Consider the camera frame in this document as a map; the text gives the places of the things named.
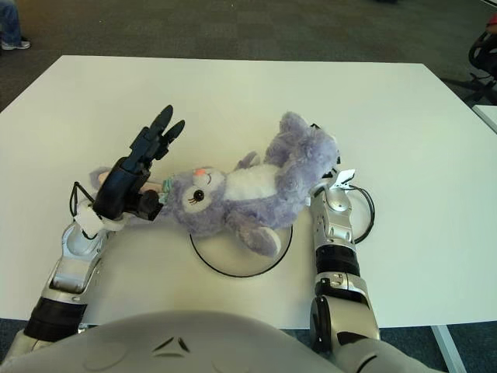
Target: person's foot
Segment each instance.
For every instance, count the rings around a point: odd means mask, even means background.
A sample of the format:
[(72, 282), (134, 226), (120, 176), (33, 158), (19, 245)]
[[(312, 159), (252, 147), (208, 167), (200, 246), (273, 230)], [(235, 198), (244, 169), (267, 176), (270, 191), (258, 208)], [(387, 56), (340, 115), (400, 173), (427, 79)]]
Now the person's foot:
[(7, 44), (2, 40), (2, 49), (4, 51), (13, 51), (14, 49), (28, 49), (29, 47), (31, 47), (31, 43), (25, 37), (21, 39), (20, 45)]

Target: bunny face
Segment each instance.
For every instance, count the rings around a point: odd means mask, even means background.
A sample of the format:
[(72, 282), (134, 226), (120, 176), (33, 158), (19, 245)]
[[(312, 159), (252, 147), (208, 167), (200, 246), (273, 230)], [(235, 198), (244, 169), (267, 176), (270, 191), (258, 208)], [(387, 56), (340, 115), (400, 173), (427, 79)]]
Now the bunny face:
[(167, 210), (192, 235), (212, 235), (224, 227), (226, 176), (204, 167), (174, 176)]

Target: chair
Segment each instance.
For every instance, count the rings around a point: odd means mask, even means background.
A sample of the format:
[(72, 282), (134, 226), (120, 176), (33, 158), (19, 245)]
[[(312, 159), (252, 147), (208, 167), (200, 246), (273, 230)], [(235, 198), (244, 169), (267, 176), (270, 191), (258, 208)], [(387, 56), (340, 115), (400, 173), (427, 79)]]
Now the chair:
[(459, 82), (445, 78), (442, 79), (442, 82), (474, 91), (463, 98), (466, 103), (477, 102), (485, 97), (492, 105), (497, 105), (497, 95), (493, 90), (494, 85), (497, 83), (497, 35), (485, 31), (469, 50), (469, 61), (477, 69), (489, 73), (492, 80), (485, 84), (481, 82), (482, 77), (471, 74), (473, 79), (469, 82)]

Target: cable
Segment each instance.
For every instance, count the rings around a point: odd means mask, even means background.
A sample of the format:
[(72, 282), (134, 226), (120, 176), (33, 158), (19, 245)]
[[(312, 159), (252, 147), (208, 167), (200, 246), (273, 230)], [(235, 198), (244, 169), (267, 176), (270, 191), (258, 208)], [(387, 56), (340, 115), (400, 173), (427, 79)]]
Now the cable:
[(279, 262), (281, 262), (281, 260), (286, 256), (286, 254), (288, 253), (288, 249), (290, 248), (290, 244), (292, 243), (292, 238), (294, 237), (294, 226), (291, 225), (290, 227), (290, 239), (288, 240), (288, 245), (285, 249), (285, 252), (283, 253), (283, 255), (276, 261), (274, 262), (273, 264), (271, 264), (270, 267), (266, 268), (265, 270), (261, 270), (260, 272), (257, 272), (255, 274), (246, 274), (246, 275), (241, 275), (241, 274), (229, 274), (228, 272), (224, 272), (223, 270), (219, 270), (217, 269), (214, 265), (210, 264), (207, 259), (205, 259), (202, 254), (200, 254), (199, 250), (197, 249), (196, 245), (195, 245), (195, 242), (193, 241), (193, 237), (192, 235), (189, 235), (189, 240), (191, 241), (192, 243), (192, 246), (193, 246), (193, 249), (195, 250), (195, 253), (198, 255), (198, 257), (208, 266), (211, 268), (211, 270), (215, 270), (216, 272), (218, 272), (219, 274), (223, 274), (224, 276), (228, 276), (228, 277), (235, 277), (235, 278), (248, 278), (248, 277), (254, 277), (254, 276), (259, 276), (260, 274), (264, 274), (265, 272), (268, 272), (270, 270), (272, 270), (274, 267), (276, 267), (276, 265), (278, 265)]
[[(72, 217), (78, 214), (78, 190), (80, 190), (90, 202), (95, 202), (93, 197), (90, 196), (85, 188), (83, 188), (79, 182), (75, 181), (74, 185), (72, 186), (71, 196), (69, 197), (69, 211), (71, 212)], [(96, 237), (96, 234), (93, 237), (88, 237), (84, 230), (81, 230), (81, 232), (86, 239), (92, 240)]]
[(349, 185), (349, 189), (344, 189), (344, 190), (357, 190), (357, 191), (359, 191), (364, 196), (364, 198), (366, 198), (367, 205), (370, 208), (370, 224), (367, 226), (366, 231), (364, 231), (364, 233), (359, 238), (354, 239), (354, 243), (360, 243), (370, 234), (371, 229), (373, 229), (374, 219), (376, 217), (376, 210), (374, 207), (373, 198), (371, 198), (371, 195), (368, 193), (367, 190), (365, 190), (363, 188), (359, 188), (358, 186), (355, 186), (355, 185)]

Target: floor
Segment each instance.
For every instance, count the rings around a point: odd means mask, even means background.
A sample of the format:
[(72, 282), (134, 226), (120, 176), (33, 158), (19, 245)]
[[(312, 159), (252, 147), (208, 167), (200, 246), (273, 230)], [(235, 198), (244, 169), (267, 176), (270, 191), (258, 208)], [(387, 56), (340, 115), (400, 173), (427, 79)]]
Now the floor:
[[(0, 110), (62, 54), (420, 62), (439, 77), (465, 80), (472, 71), (467, 51), (496, 12), (478, 0), (17, 2), (33, 47), (0, 56)], [(0, 319), (0, 359), (23, 325)], [(450, 331), (468, 372), (497, 371), (497, 322)], [(308, 340), (307, 331), (288, 333)], [(429, 328), (384, 329), (381, 335), (430, 367), (446, 369)]]

